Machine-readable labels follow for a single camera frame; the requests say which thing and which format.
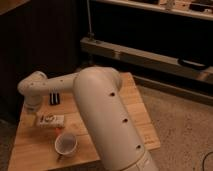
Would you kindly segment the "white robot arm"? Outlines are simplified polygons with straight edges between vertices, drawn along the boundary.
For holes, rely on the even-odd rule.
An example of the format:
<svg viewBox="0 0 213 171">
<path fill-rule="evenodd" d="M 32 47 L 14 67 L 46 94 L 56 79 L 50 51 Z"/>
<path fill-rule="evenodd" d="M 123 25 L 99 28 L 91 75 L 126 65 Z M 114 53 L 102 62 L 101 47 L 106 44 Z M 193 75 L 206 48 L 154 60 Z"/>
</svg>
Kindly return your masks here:
<svg viewBox="0 0 213 171">
<path fill-rule="evenodd" d="M 119 95 L 120 73 L 88 67 L 54 78 L 36 71 L 18 83 L 28 113 L 49 93 L 72 93 L 80 116 L 107 171 L 159 171 Z"/>
</svg>

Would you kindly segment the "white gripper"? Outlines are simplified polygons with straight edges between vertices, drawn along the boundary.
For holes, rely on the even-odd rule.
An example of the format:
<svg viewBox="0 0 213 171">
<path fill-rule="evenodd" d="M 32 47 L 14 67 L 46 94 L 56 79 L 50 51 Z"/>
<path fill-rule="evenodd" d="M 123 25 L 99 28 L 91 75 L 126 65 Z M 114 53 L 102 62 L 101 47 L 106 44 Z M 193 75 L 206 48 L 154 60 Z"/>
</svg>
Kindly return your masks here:
<svg viewBox="0 0 213 171">
<path fill-rule="evenodd" d="M 28 113 L 26 115 L 26 124 L 28 126 L 33 126 L 36 120 L 36 115 L 34 113 L 37 113 L 41 108 L 41 101 L 25 101 L 24 102 L 24 108 L 26 112 Z"/>
</svg>

